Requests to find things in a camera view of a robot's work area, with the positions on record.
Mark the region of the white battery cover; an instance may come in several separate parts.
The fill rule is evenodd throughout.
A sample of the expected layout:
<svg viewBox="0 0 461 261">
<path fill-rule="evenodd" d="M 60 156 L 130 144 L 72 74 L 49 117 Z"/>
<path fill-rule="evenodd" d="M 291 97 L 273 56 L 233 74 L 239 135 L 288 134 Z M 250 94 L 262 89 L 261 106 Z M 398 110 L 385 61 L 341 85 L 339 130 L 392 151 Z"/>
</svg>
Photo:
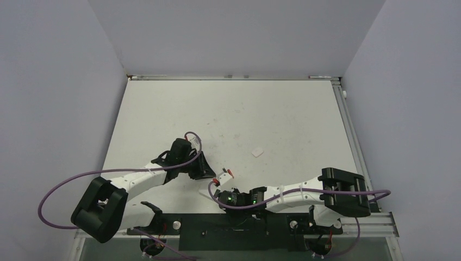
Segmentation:
<svg viewBox="0 0 461 261">
<path fill-rule="evenodd" d="M 257 147 L 251 153 L 255 158 L 258 158 L 264 153 L 264 150 L 261 147 Z"/>
</svg>

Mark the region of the white remote control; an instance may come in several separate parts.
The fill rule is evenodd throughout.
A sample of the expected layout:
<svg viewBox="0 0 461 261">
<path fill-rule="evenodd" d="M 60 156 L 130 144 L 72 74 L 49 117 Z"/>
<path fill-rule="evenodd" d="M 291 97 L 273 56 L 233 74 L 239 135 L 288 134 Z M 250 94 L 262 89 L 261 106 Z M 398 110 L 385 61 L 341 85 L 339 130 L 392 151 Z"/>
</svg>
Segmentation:
<svg viewBox="0 0 461 261">
<path fill-rule="evenodd" d="M 198 192 L 204 198 L 212 201 L 213 197 L 215 197 L 216 194 L 220 192 L 220 190 L 219 189 L 212 189 L 211 192 L 209 192 L 208 189 L 200 189 Z"/>
</svg>

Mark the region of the red orange battery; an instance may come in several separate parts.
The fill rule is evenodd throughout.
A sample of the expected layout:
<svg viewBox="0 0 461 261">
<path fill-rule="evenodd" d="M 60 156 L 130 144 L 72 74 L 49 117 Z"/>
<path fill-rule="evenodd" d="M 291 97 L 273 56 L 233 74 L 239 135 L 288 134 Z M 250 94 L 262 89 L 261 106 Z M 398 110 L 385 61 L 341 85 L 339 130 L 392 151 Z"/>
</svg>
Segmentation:
<svg viewBox="0 0 461 261">
<path fill-rule="evenodd" d="M 227 172 L 229 173 L 229 175 L 230 175 L 232 178 L 234 178 L 234 175 L 233 175 L 233 173 L 232 173 L 232 171 L 231 171 L 230 169 L 227 169 Z"/>
</svg>

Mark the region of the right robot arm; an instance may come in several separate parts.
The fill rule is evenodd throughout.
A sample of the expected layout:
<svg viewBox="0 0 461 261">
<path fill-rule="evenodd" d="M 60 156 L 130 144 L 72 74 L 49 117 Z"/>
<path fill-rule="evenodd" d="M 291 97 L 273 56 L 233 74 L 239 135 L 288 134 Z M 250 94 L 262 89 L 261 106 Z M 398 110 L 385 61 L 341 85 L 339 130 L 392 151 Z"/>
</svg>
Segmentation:
<svg viewBox="0 0 461 261">
<path fill-rule="evenodd" d="M 224 186 L 231 180 L 228 173 L 208 184 L 211 200 L 233 218 L 266 219 L 283 210 L 307 207 L 308 228 L 320 233 L 338 227 L 341 218 L 364 218 L 371 214 L 362 175 L 332 167 L 321 170 L 318 177 L 290 185 L 266 186 L 240 192 Z"/>
</svg>

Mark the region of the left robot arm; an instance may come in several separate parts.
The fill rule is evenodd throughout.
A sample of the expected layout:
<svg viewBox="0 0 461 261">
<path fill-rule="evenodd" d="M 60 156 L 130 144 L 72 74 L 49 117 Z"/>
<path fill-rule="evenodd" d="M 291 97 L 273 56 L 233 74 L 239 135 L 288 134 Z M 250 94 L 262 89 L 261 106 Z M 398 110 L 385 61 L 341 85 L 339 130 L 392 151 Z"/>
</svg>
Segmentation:
<svg viewBox="0 0 461 261">
<path fill-rule="evenodd" d="M 71 222 L 100 243 L 118 231 L 142 227 L 147 233 L 160 231 L 160 208 L 135 197 L 165 185 L 186 173 L 192 180 L 215 178 L 197 138 L 177 138 L 171 148 L 150 161 L 140 171 L 121 177 L 93 179 L 71 215 Z"/>
</svg>

